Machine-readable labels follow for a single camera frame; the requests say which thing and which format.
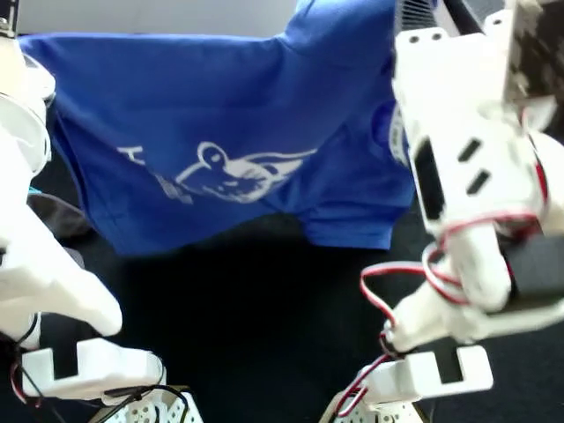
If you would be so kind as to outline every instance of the cable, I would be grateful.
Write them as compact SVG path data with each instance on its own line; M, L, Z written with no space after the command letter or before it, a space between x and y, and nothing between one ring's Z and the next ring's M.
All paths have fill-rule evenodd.
M27 373L27 370L22 366L21 360L19 361L18 364L19 364L19 368L21 369L21 373L27 378L27 380L32 384L33 388L37 391L37 394L39 395L41 403L48 405L49 410L53 413L53 415L59 421L59 423L66 423L66 420L63 418L63 416L61 414L59 414L59 412L56 410L56 408L49 401L47 401L45 396L41 393L41 390L39 389L37 384L33 381L31 376Z
M17 399L19 399L19 401L21 401L24 404L27 404L26 396L24 395L22 390L18 387L18 385L16 384L16 371L18 370L18 367L19 367L18 363L13 363L10 366L11 390L14 392L14 395L16 396Z
M461 286L459 280L447 275L445 273L439 272L435 269L430 270L433 275L440 278L444 283ZM397 319L394 316L394 312L390 305L378 295L370 291L366 285L365 277L367 276L381 276L391 273L411 273L415 275L426 276L425 268L422 263L418 262L387 262L379 263L368 266L362 270L360 273L360 291L364 294L367 300L377 308L379 308L385 316L390 321L391 328L393 329L397 325Z
M364 398L367 392L368 392L368 388L365 386L354 396L351 403L342 412L339 412L337 414L337 417L340 418L348 417L348 415L354 410L354 407L356 407L359 404L359 402L362 401L362 398Z
M434 423L434 416L437 413L437 407L439 406L439 401L436 399L433 401L433 406L431 407L431 412L429 413L429 423Z
M39 314L35 313L33 314L33 320L32 320L32 324L29 326L29 329L26 331L26 333L24 333L20 339L18 339L16 341L15 344L15 348L19 349L21 347L21 345L27 341L27 339L29 337L32 336L33 331L35 330L35 327L37 326L37 323L39 322Z
M359 372L359 374L354 378L354 380L351 382L351 384L347 387L347 389L345 390L345 393L343 394L341 399L338 400L338 403L335 406L335 413L337 414L337 417L343 418L343 417L348 416L348 414L351 412L352 408L349 410L349 407L347 407L342 412L340 411L341 408L343 407L343 404L345 403L346 399L349 396L351 396L351 394L359 387L360 383L362 381L364 381L364 379L366 379L366 377L368 375L370 375L370 373L372 373L378 366L380 366L384 361L388 360L389 358L390 358L390 356L388 354L383 354L380 357L378 357L376 360L374 360L372 362L372 364L365 367L363 370L361 370ZM363 387L360 390L360 392L355 396L355 400L358 398L357 403L366 395L366 392L364 392L363 394L361 394L361 397L359 398L360 393L364 389L367 390L366 387Z
M18 367L19 367L19 369L21 370L22 376L24 376L32 384L33 388L37 392L37 395L39 396L39 400L35 403L35 405L33 407L39 408L41 406L41 404L46 404L48 406L49 410L53 413L53 415L55 416L55 418L58 420L59 423L66 423L65 419L63 418L63 416L61 416L61 414L57 411L57 409L49 401L47 401L47 399L42 394L41 390L39 389L39 387L37 386L35 381L32 379L32 377L29 375L29 373L27 372L27 370L24 368L24 366L22 364L21 345L24 342L26 342L26 340L32 335L32 333L35 330L35 328L37 327L38 323L39 323L39 314L35 313L33 315L33 320L32 320L31 325L29 326L29 329L26 331L26 333L24 333L24 335L22 335L22 337L20 339L18 339L18 341L16 341L16 343L14 345L14 352L15 352L15 355L16 355L16 361L11 365L11 369L10 369L11 387L12 387L12 390L14 391L14 394L16 395L16 397L20 401L22 401L25 405L30 406L23 389L19 388L18 385L16 384L16 380L15 380L16 379L16 371L18 370Z
M139 388L137 391L135 391L130 396L125 398L120 404L118 404L116 407L114 407L114 409L110 413L108 413L106 416L104 416L102 419L96 421L95 423L105 423L105 422L107 422L112 417L114 417L120 410L125 408L127 405L134 403L136 401L140 401L143 398L143 395L148 394L153 390L165 390L165 391L170 392L171 394L177 396L178 398L180 398L180 400L184 404L184 410L182 411L182 416L180 418L180 422L184 423L186 416L188 415L188 410L189 410L188 400L179 390L175 390L174 388L171 388L167 385L150 385L150 386L144 386L142 388Z
M430 262L439 252L441 251L436 242L431 242L425 247L423 254L421 255L421 263L423 266L425 278L427 279L427 283L432 286L433 289L448 302L460 306L467 305L469 302L464 296L464 293L462 293L460 296L450 293L444 281L440 278L437 278L435 273L431 270Z

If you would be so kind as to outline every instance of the white robot part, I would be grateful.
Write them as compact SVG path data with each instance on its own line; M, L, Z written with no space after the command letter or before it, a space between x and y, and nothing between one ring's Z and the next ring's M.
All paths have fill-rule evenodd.
M383 363L365 380L368 387L364 401L368 404L413 403L424 398L489 390L494 377L486 350L466 346L456 350L462 378L443 382L433 352L408 354L403 359Z
M545 207L534 147L503 102L511 13L488 18L486 33L450 38L430 28L396 38L393 88L424 225L486 312L503 309L511 290L495 218L533 220Z
M78 373L56 379L53 374L53 354L50 349L23 355L22 367L33 376L33 382L46 397L61 399L99 399L106 405L120 403L106 391L157 383L166 384L165 368L151 352L122 348L106 339L95 338L77 343ZM39 393L25 376L24 392L30 397Z

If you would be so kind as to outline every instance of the blue t-shirt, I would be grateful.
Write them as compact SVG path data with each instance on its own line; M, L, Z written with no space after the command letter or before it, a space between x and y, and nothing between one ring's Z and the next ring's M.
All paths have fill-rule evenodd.
M118 252L273 212L315 244L386 249L413 195L388 146L393 10L302 1L268 39L69 33L21 46L56 77L53 142Z

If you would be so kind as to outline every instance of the white wire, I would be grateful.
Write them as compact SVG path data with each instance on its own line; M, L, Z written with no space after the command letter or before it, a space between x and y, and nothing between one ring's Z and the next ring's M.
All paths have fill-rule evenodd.
M360 273L360 290L364 293L370 303L378 307L386 315L386 317L388 317L392 326L395 326L397 323L393 308L390 307L386 301L368 289L364 278L366 276L381 276L392 272L402 271L407 273L422 273L423 269L421 267L421 263L418 262L397 261L373 264L364 268Z
M439 251L439 246L436 242L431 242L423 250L421 254L421 264L423 266L423 271L425 272L425 278L431 286L436 289L443 296L447 297L447 300L452 302L465 303L468 302L465 296L461 295L462 290L460 288L454 288L452 285L445 284L440 278L438 278L431 270L430 259Z

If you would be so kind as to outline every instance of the red wire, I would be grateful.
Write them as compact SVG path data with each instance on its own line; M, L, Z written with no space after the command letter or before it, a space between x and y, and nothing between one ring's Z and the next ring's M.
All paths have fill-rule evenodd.
M364 370L362 370L357 376L356 378L352 381L352 383L349 385L349 387L345 390L345 393L343 394L343 396L341 397L341 399L339 399L337 405L335 406L335 412L337 413L338 417L346 417L341 415L341 408L343 407L343 404L345 403L346 399L351 396L351 394L354 392L354 390L356 390L360 383L366 379L366 377L368 375L370 375L370 373L372 373L378 366L380 366L384 361L388 360L390 358L390 356L388 354L384 354L381 355L380 357L378 357L376 360L374 360L372 362L372 364L370 364L370 366L366 367Z
M427 258L427 261L429 262L429 268L431 269L431 272L437 277L440 278L442 280L442 277L437 275L436 271L433 271L432 268L432 264L431 261L434 259L434 257L439 254L441 252L440 248L437 247L435 250L433 250L430 254L429 257ZM459 306L464 306L468 304L468 301L466 299L461 299L459 297L456 297L452 294L450 294L447 290L445 290L442 286L439 286L435 283L435 281L433 280L433 278L426 278L427 282L430 286L433 287L433 289L439 293L439 295L444 298L445 300L447 300L448 302L451 302L453 304L457 304ZM457 286L459 288L462 289L462 284L460 283L460 281L456 280L456 283L451 283L451 285Z
M348 415L353 412L354 407L356 407L360 401L362 401L362 398L364 398L364 396L367 394L368 392L368 388L365 386L364 388L362 388L358 394L356 394L354 396L354 399L352 400L352 402L342 411L339 412L337 414L337 417L340 418L344 418L344 417L348 417Z
M360 291L364 294L366 299L372 305L376 306L384 313L386 318L390 321L391 327L393 328L397 324L397 319L394 316L391 307L388 304L386 304L385 301L377 297L372 291L370 291L370 289L368 289L366 285L366 281L364 280L366 276L381 276L391 273L411 273L416 275L425 275L425 272L423 271L423 268L418 269L415 267L411 268L407 266L392 266L392 265L386 266L385 264L382 264L380 267L377 268L368 267L360 273Z
M462 231L463 229L467 228L468 226L479 225L480 223L488 223L488 222L504 222L508 220L531 220L531 224L536 224L538 221L537 215L531 212L518 212L518 213L501 213L501 214L492 214L483 216L478 219L468 220L461 223L456 223L452 226L448 226L447 230L439 237L439 247L441 250L444 248L444 245L447 239L457 232Z
M10 367L11 388L14 390L14 393L16 394L18 399L26 404L26 395L24 394L23 390L21 390L16 384L16 370L18 370L18 363L14 363Z

